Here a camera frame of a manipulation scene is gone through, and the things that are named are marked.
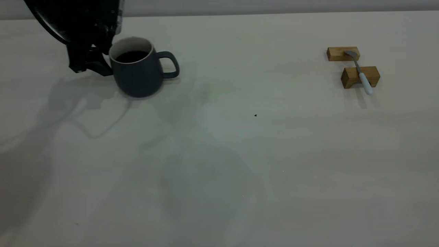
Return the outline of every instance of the spoon handle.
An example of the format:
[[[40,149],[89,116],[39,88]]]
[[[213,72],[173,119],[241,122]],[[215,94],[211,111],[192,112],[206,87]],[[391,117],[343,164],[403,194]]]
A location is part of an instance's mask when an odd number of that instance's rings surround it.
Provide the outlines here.
[[[371,84],[369,83],[369,81],[367,80],[366,76],[364,75],[363,72],[358,74],[360,76],[360,80],[361,83],[363,84],[364,87],[364,91],[366,91],[367,95],[372,95],[374,94],[374,90],[372,89]]]

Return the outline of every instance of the mug rim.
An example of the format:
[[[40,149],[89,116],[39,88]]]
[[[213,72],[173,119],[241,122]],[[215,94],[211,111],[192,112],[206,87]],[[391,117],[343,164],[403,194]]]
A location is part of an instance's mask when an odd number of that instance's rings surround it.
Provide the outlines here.
[[[135,61],[135,62],[119,62],[117,61],[115,58],[113,58],[113,56],[111,55],[112,53],[112,49],[114,48],[115,45],[117,45],[119,42],[124,41],[124,40],[131,40],[131,39],[140,39],[140,40],[144,40],[146,42],[148,42],[151,45],[151,50],[149,51],[148,55],[146,55],[144,58],[142,58],[141,60]],[[136,37],[136,36],[131,36],[131,37],[127,37],[127,38],[123,38],[118,40],[116,43],[114,43],[110,49],[108,50],[108,56],[110,57],[110,59],[116,63],[120,63],[120,64],[133,64],[133,63],[138,63],[140,61],[145,60],[147,57],[149,57],[152,53],[152,51],[154,50],[154,45],[151,43],[151,41],[149,41],[148,39],[142,38],[142,37]]]

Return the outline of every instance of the gray wall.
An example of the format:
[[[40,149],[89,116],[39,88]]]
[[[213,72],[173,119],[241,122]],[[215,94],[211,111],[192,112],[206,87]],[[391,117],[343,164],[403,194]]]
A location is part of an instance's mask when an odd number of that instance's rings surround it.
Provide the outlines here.
[[[439,0],[126,0],[126,16],[439,10]],[[0,0],[0,19],[31,18],[23,0]]]

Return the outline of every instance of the white table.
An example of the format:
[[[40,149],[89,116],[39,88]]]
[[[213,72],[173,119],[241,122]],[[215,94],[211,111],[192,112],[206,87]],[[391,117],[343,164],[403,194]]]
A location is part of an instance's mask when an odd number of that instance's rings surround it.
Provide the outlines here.
[[[126,18],[115,40],[181,66],[134,101],[36,21],[1,21],[0,247],[438,246],[438,23]],[[377,66],[372,97],[343,89],[332,46]]]

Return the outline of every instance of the mug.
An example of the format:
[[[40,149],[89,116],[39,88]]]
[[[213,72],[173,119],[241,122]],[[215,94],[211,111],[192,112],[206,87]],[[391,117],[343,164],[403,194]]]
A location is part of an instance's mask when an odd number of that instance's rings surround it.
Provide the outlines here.
[[[180,73],[177,59],[169,51],[156,52],[150,41],[131,37],[119,40],[108,53],[113,75],[119,88],[129,96],[141,98],[157,92],[163,79]],[[175,72],[164,73],[160,58],[169,58]]]

